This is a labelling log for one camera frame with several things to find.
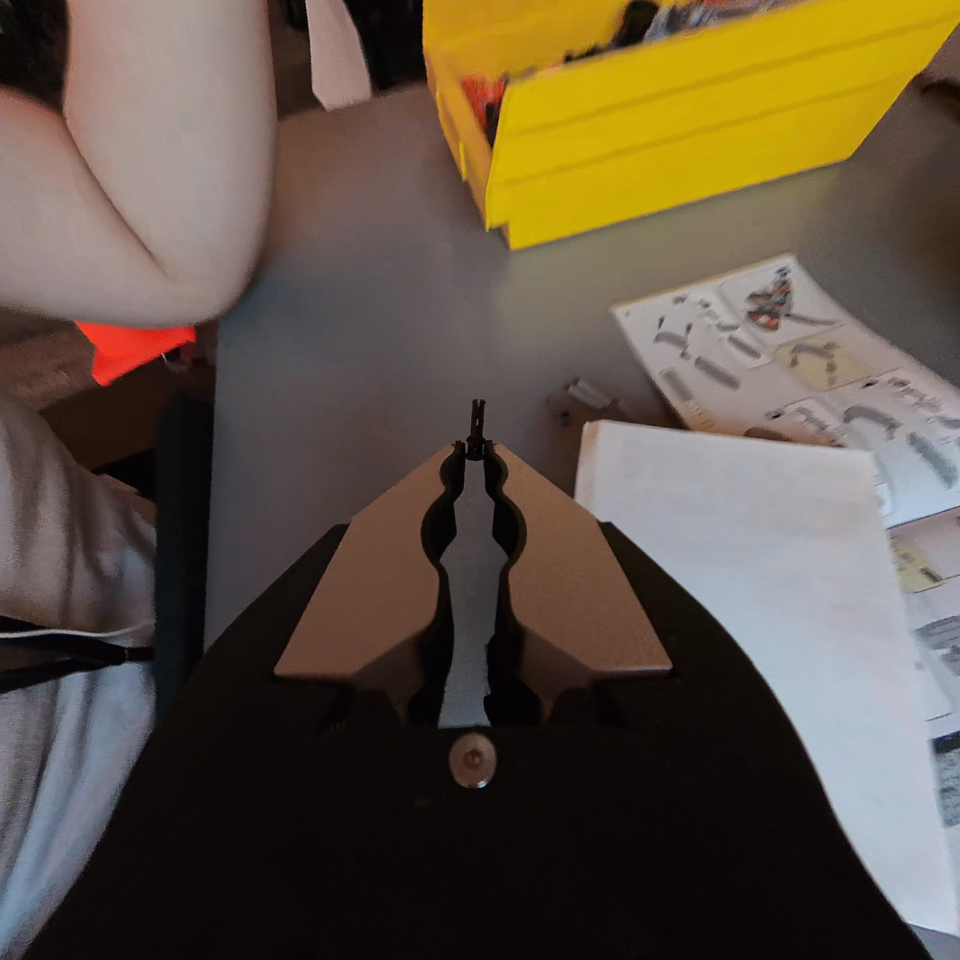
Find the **white hanging paper tag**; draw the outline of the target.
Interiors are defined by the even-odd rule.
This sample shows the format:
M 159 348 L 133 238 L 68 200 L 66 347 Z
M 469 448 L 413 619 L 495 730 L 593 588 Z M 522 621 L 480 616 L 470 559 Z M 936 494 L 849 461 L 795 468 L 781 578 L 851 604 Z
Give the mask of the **white hanging paper tag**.
M 374 85 L 354 19 L 344 1 L 306 1 L 311 89 L 336 112 L 369 102 Z

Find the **white instruction booklet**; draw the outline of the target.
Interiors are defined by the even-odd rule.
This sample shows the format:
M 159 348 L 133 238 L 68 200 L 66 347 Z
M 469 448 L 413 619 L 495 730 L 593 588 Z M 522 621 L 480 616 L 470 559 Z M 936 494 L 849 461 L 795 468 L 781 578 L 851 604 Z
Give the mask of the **white instruction booklet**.
M 958 936 L 958 389 L 793 254 L 610 312 L 683 428 L 585 424 L 576 500 L 740 644 L 906 922 Z

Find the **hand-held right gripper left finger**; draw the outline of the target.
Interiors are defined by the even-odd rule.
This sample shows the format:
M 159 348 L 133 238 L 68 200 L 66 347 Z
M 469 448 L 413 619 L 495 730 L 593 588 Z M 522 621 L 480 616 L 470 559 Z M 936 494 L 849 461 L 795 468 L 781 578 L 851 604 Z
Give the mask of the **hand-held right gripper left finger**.
M 451 443 L 354 515 L 275 677 L 380 692 L 411 724 L 438 723 L 453 653 L 440 558 L 465 467 L 465 444 Z

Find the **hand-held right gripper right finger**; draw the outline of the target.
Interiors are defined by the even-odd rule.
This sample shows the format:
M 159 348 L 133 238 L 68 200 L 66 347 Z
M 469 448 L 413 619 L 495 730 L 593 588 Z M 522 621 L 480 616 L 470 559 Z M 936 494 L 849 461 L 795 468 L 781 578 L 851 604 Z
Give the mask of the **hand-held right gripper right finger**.
M 569 690 L 671 660 L 596 518 L 501 443 L 484 455 L 505 563 L 486 645 L 488 714 L 549 714 Z

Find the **white short pin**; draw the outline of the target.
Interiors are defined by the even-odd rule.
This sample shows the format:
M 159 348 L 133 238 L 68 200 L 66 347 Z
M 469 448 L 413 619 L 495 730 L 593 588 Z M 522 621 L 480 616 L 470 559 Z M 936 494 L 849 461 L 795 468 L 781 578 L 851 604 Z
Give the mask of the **white short pin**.
M 619 407 L 618 399 L 608 396 L 582 377 L 571 381 L 566 392 L 573 400 L 593 411 L 609 412 Z

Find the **orange chair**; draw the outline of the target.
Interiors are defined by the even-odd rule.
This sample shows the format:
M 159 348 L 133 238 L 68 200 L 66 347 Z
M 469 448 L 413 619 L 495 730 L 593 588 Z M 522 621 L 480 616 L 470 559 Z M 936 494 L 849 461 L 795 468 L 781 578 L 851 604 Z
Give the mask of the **orange chair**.
M 132 371 L 196 342 L 196 327 L 146 329 L 77 321 L 93 349 L 91 378 L 106 387 Z

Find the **yellow parts bin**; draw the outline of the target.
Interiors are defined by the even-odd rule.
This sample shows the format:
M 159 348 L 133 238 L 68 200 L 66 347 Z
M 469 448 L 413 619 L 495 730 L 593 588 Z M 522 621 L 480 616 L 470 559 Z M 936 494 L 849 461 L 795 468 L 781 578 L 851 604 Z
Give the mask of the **yellow parts bin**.
M 512 81 L 490 146 L 464 75 L 605 43 L 624 2 L 423 2 L 438 121 L 512 250 L 845 162 L 958 26 L 955 1 L 796 2 Z

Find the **grey desk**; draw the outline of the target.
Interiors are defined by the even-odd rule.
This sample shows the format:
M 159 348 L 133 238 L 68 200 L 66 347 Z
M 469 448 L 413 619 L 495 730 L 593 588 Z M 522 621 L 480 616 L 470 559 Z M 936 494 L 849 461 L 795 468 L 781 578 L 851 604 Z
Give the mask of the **grey desk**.
M 545 246 L 486 232 L 425 84 L 280 121 L 268 240 L 220 322 L 205 645 L 318 538 L 469 431 L 573 492 L 547 398 L 584 378 L 679 426 L 610 313 L 796 254 L 958 383 L 958 121 L 908 89 L 853 158 Z

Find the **person's white shirt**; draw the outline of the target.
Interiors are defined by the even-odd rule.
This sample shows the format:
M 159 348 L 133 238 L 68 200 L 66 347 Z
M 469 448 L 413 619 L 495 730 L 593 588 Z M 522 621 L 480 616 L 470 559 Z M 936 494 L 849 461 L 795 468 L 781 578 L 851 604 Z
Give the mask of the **person's white shirt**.
M 151 646 L 152 523 L 40 414 L 5 393 L 1 410 L 2 616 Z M 144 662 L 2 693 L 2 958 L 26 953 L 86 866 L 154 710 Z

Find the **pile of building parts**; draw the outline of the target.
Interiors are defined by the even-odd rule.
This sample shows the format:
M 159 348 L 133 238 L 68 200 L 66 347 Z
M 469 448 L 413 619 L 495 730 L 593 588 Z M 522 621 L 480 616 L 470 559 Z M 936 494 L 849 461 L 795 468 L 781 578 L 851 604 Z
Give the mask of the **pile of building parts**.
M 624 2 L 620 7 L 615 30 L 605 43 L 593 43 L 579 51 L 568 50 L 562 57 L 554 58 L 546 65 L 532 65 L 522 71 L 504 71 L 494 78 L 476 74 L 463 75 L 460 80 L 461 90 L 488 145 L 494 146 L 502 101 L 511 82 L 627 50 L 644 42 L 658 42 L 679 34 L 748 18 L 764 13 L 774 6 L 776 2 L 761 1 Z

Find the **person's left forearm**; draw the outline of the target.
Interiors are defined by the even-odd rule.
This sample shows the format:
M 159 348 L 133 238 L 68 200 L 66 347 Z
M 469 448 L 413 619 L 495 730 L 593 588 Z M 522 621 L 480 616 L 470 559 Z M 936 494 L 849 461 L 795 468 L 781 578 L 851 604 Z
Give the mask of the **person's left forearm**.
M 62 109 L 2 89 L 1 301 L 171 329 L 258 263 L 278 133 L 268 3 L 66 2 Z

